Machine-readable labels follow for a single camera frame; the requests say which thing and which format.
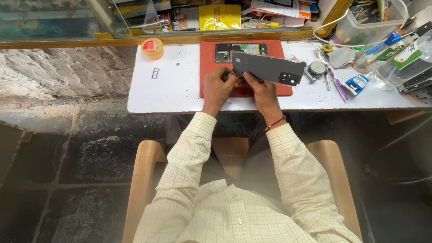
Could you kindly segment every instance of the toothbrush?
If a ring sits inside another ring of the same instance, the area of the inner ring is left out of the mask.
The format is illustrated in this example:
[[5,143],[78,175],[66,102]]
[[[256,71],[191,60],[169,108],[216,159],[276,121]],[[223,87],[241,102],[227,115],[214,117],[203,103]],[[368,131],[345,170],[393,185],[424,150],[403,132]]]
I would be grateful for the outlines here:
[[325,67],[327,68],[327,72],[332,77],[333,81],[335,82],[337,91],[339,92],[340,96],[343,98],[343,100],[345,102],[348,102],[348,96],[346,95],[346,92],[343,89],[342,84],[339,82],[339,79],[337,79],[336,76],[334,75],[333,69],[331,68],[330,64],[328,64],[326,61],[324,61],[324,59],[321,55],[321,49],[319,47],[315,48],[315,53],[317,54],[321,63],[324,64]]

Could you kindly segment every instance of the glass display case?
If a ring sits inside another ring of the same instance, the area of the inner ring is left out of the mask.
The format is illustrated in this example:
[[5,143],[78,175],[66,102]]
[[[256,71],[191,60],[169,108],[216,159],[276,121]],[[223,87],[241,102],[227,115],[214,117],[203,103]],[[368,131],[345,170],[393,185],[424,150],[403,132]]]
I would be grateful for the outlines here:
[[[148,37],[164,43],[310,38],[352,1],[2,0],[0,48],[139,45]],[[333,27],[318,33],[327,36]]]

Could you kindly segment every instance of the shirt cuff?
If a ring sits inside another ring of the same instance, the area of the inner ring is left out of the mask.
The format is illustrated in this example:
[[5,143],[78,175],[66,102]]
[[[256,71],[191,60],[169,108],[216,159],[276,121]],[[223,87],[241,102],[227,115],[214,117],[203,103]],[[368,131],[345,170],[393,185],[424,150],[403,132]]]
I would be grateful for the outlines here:
[[186,131],[197,134],[211,141],[216,122],[216,118],[212,115],[205,112],[197,112],[187,126]]
[[283,124],[266,132],[270,148],[274,151],[283,151],[297,145],[300,141],[289,123]]

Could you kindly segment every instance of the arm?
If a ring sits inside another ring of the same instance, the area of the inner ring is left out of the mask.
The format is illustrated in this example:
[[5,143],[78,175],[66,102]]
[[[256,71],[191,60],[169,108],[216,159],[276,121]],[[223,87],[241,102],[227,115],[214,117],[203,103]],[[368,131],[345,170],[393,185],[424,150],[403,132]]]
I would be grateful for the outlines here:
[[[255,104],[263,114],[267,126],[282,117],[271,82],[256,80],[249,72],[243,85],[254,89]],[[285,121],[267,132],[275,164],[275,173],[287,214],[318,242],[360,243],[355,234],[343,225],[338,214],[327,173],[321,164],[297,138]]]
[[215,117],[236,80],[226,66],[205,76],[203,112],[195,114],[169,152],[168,165],[156,187],[153,202],[144,209],[134,243],[175,242],[191,220],[202,164],[210,156]]

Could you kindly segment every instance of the hand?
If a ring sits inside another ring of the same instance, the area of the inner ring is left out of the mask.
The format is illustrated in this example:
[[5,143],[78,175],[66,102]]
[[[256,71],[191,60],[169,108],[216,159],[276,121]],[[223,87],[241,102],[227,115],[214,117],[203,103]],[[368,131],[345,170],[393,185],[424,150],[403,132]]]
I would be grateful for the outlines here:
[[228,99],[236,81],[237,77],[225,65],[206,74],[204,76],[204,107],[202,112],[216,117]]
[[[283,116],[276,95],[276,85],[272,82],[257,80],[250,72],[245,72],[243,78],[237,80],[238,86],[250,86],[254,90],[254,102],[258,111],[263,114],[267,126],[280,120]],[[285,124],[280,121],[270,129]]]

